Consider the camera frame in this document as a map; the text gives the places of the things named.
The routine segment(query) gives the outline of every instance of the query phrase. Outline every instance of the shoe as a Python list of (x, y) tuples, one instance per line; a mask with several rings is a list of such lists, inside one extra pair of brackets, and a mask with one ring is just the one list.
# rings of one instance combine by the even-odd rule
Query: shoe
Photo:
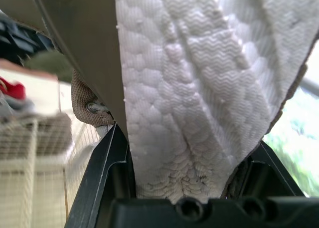
[(173, 203), (221, 196), (319, 28), (319, 0), (35, 1), (128, 137), (138, 197)]
[(11, 84), (2, 77), (0, 77), (0, 91), (16, 100), (25, 99), (25, 87), (21, 83)]

